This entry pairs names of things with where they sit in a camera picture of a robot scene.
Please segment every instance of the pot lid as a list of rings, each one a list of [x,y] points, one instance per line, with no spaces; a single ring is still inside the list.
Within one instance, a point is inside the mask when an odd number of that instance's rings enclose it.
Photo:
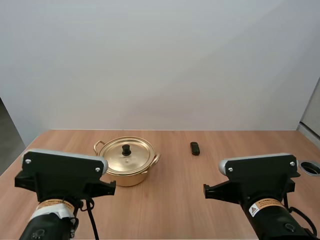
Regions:
[[[107,160],[108,173],[132,175],[149,167],[155,157],[155,150],[140,137],[125,136],[106,143],[99,155]]]

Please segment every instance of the black cable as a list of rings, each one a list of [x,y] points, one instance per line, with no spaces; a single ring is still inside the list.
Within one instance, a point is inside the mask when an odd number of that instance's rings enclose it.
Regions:
[[[284,207],[289,211],[289,213],[295,212],[296,214],[298,214],[300,217],[302,217],[311,227],[313,235],[315,237],[317,237],[317,229],[316,226],[314,225],[314,223],[310,220],[310,218],[308,218],[302,211],[300,211],[299,209],[291,206],[289,207],[288,205],[288,196],[287,194],[285,194],[283,196],[283,205]]]
[[[286,209],[289,209],[289,204],[288,204],[288,196],[285,194],[283,196],[283,205],[285,206]]]
[[[310,220],[310,218],[308,218],[302,211],[300,211],[299,209],[291,206],[289,209],[289,213],[291,212],[295,212],[296,214],[300,215],[304,220],[306,220],[306,222],[310,225],[313,235],[316,237],[317,236],[317,229],[316,226],[314,225],[314,223]]]
[[[91,222],[91,225],[92,225],[92,229],[93,229],[95,240],[99,240],[97,226],[96,226],[95,219],[94,219],[94,216],[93,216],[92,211],[91,211],[95,207],[95,202],[94,202],[94,200],[92,198],[89,198],[89,199],[85,200],[85,205],[86,205],[86,209],[80,208],[80,210],[82,212],[88,211],[88,215],[89,215],[90,222]]]

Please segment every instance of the lid knob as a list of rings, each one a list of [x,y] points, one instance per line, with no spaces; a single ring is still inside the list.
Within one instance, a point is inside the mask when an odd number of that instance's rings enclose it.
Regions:
[[[130,154],[131,154],[130,145],[129,144],[122,145],[122,155],[129,156]]]

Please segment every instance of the white tape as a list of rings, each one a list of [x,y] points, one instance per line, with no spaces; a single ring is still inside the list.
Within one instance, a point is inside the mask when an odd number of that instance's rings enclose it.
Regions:
[[[37,209],[31,216],[31,219],[34,219],[37,216],[45,215],[45,214],[56,214],[60,219],[63,218],[74,218],[74,214],[69,210],[69,208],[63,204],[55,204],[51,206],[44,206],[40,209]]]

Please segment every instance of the pot handle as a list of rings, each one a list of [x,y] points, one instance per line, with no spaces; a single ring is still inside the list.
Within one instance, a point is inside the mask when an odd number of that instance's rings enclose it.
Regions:
[[[154,156],[154,159],[152,160],[152,162],[151,162],[150,166],[148,167],[148,169],[146,171],[142,172],[141,174],[148,173],[148,171],[150,171],[157,164],[157,162],[159,161],[160,157],[161,157],[161,153],[157,153]]]
[[[97,141],[97,142],[95,143],[95,145],[93,145],[93,150],[94,150],[94,152],[95,152],[95,154],[96,154],[97,156],[99,155],[98,150],[97,150],[97,146],[98,146],[99,144],[105,145],[105,142],[104,142],[104,141]]]

